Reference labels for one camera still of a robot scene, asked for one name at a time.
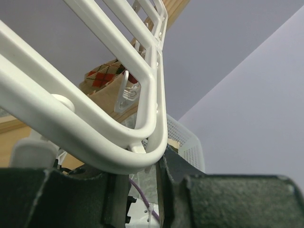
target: white plastic basket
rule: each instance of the white plastic basket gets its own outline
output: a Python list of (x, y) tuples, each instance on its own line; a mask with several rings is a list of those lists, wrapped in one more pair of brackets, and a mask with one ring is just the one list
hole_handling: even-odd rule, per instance
[(200, 140), (182, 124), (167, 115), (168, 138), (180, 142), (179, 155), (198, 170), (205, 172)]

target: rack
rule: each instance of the rack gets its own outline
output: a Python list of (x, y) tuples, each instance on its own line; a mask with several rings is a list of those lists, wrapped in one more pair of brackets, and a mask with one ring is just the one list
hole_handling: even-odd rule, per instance
[[(161, 0), (104, 0), (145, 49), (143, 58), (93, 0), (64, 0), (141, 86), (135, 129), (122, 126), (0, 21), (0, 106), (58, 147), (101, 170), (129, 174), (156, 163), (167, 144)], [(138, 17), (142, 7), (150, 31)], [(146, 150), (142, 140), (149, 138)]]

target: argyle patterned fabric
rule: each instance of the argyle patterned fabric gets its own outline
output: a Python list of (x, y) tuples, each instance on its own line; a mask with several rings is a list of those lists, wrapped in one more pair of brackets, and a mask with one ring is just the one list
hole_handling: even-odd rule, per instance
[[(80, 83), (79, 88), (85, 94), (97, 92), (112, 83), (113, 80), (124, 71), (125, 67), (120, 61), (114, 59), (86, 73), (85, 80)], [(129, 75), (128, 80), (133, 84), (137, 83), (132, 75)]]

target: white ceiling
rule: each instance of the white ceiling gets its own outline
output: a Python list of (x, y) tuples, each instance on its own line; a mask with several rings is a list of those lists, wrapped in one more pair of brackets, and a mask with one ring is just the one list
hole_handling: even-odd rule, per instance
[[(168, 113), (182, 117), (303, 4), (191, 0), (166, 36)], [(0, 19), (77, 85), (87, 71), (113, 58), (62, 0), (2, 0)]]

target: white metal frame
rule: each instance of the white metal frame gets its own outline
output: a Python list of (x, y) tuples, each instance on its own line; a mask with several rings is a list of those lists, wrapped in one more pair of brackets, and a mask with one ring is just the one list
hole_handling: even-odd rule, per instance
[[(0, 21), (0, 106), (83, 162), (129, 174), (157, 162), (167, 144), (162, 47), (168, 14), (161, 0), (104, 0), (138, 42), (145, 58), (93, 0), (64, 0), (139, 81), (135, 129), (122, 126)], [(150, 32), (136, 14), (152, 19)], [(54, 95), (72, 103), (75, 112)], [(144, 150), (141, 141), (149, 138)]]

